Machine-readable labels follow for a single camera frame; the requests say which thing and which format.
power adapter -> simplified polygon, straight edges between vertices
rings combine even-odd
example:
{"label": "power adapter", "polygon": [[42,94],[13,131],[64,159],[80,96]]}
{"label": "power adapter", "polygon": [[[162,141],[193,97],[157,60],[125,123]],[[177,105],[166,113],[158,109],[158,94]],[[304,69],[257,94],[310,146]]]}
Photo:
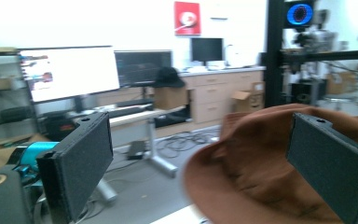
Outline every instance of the power adapter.
{"label": "power adapter", "polygon": [[145,141],[134,141],[131,143],[130,150],[127,153],[127,160],[141,160],[144,157],[144,152],[146,150]]}

brown cloth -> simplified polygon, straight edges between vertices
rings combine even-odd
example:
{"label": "brown cloth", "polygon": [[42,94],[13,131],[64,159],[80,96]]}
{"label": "brown cloth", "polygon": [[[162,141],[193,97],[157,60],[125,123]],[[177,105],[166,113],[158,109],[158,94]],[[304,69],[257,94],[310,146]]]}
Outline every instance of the brown cloth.
{"label": "brown cloth", "polygon": [[293,104],[228,115],[220,140],[184,172],[188,196],[212,223],[341,223],[285,158],[295,112],[326,119],[358,143],[358,118],[342,112]]}

red poster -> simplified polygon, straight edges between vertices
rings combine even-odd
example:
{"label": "red poster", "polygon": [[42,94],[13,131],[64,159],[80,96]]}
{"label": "red poster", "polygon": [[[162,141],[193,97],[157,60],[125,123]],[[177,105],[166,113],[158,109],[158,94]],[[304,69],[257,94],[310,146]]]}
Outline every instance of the red poster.
{"label": "red poster", "polygon": [[175,2],[175,34],[201,34],[200,4]]}

white desk leg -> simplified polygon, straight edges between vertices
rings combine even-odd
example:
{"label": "white desk leg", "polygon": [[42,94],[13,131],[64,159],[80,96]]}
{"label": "white desk leg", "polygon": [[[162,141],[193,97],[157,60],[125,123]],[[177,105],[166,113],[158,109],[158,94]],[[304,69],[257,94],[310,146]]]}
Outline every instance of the white desk leg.
{"label": "white desk leg", "polygon": [[101,193],[107,203],[111,203],[117,197],[115,190],[110,187],[103,178],[98,183],[97,190]]}
{"label": "white desk leg", "polygon": [[178,168],[168,161],[163,160],[157,153],[156,144],[155,144],[155,121],[154,119],[148,119],[147,121],[148,132],[149,132],[149,141],[150,141],[150,155],[149,160],[157,167],[159,170],[164,172],[166,175],[169,175],[172,178],[175,178],[176,171]]}

white monitor screen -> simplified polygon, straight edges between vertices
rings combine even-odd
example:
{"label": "white monitor screen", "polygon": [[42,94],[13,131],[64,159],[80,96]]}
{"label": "white monitor screen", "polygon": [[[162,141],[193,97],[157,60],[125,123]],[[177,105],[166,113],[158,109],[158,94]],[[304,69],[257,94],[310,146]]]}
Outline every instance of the white monitor screen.
{"label": "white monitor screen", "polygon": [[111,46],[20,49],[19,54],[33,103],[119,89]]}

